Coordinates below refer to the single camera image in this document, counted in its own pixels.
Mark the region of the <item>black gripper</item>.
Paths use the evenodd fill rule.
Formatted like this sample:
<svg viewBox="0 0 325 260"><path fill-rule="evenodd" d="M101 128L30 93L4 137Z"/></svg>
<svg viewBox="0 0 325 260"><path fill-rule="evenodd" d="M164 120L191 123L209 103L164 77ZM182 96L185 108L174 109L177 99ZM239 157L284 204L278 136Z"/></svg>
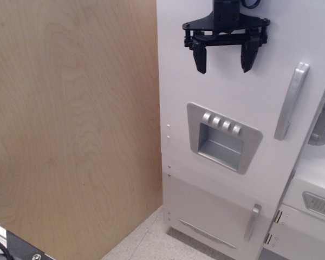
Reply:
<svg viewBox="0 0 325 260"><path fill-rule="evenodd" d="M206 73L206 46L241 45L241 66L244 73L251 70L259 47L267 43L270 20L241 13L241 7L254 9L260 1L213 1L211 13L186 22L184 45L193 49L197 71Z"/></svg>

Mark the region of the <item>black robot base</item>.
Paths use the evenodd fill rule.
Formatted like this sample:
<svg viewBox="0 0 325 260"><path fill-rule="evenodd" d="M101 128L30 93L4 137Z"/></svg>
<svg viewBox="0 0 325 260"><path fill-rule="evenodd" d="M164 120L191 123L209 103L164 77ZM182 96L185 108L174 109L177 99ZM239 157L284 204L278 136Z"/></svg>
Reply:
<svg viewBox="0 0 325 260"><path fill-rule="evenodd" d="M0 226L0 259L54 259Z"/></svg>

